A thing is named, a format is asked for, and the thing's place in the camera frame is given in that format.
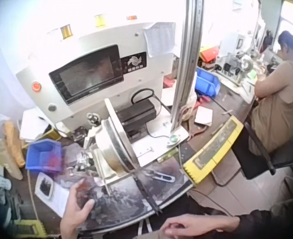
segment dark hair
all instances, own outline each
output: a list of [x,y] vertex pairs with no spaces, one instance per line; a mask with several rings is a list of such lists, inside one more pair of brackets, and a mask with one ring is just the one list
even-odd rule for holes
[[285,43],[289,48],[293,50],[293,35],[288,31],[283,31],[279,35],[278,43],[281,47]]

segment sticker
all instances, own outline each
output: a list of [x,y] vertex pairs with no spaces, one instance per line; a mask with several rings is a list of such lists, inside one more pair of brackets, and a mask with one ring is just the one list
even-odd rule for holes
[[146,67],[146,52],[121,58],[123,74],[133,72]]

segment blue plastic bin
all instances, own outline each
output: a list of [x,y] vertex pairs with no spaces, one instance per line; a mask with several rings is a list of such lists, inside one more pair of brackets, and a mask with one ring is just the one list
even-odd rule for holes
[[200,67],[197,67],[196,71],[196,92],[210,97],[218,95],[220,90],[220,82],[218,77]]
[[50,173],[62,171],[61,143],[51,139],[31,143],[27,151],[26,168]]

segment worker's arm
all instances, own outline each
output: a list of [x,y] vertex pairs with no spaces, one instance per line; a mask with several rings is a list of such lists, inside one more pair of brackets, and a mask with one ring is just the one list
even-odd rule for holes
[[175,237],[195,237],[219,230],[222,231],[221,235],[231,233],[233,238],[268,239],[280,235],[286,226],[282,218],[273,216],[271,212],[255,210],[251,214],[236,217],[184,214],[167,219],[161,227],[161,232]]
[[77,227],[82,224],[88,217],[94,206],[94,200],[90,199],[81,209],[77,204],[77,193],[87,189],[84,179],[80,182],[75,183],[69,193],[67,205],[63,218],[60,222],[60,231],[62,239],[76,239],[77,238]]
[[238,217],[240,223],[231,233],[240,238],[279,238],[282,233],[287,232],[286,218],[274,216],[270,211],[254,210]]
[[255,95],[259,98],[267,97],[288,86],[293,78],[293,68],[289,62],[280,64],[268,77],[259,75],[255,85]]

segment sleeveless top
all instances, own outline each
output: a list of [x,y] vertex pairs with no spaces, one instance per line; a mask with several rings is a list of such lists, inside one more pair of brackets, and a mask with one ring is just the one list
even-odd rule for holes
[[[293,137],[293,82],[290,86],[265,97],[252,111],[251,126],[268,152],[272,152]],[[291,102],[283,100],[282,91],[286,91],[284,94],[290,94]],[[251,138],[249,150],[255,155],[260,155]]]

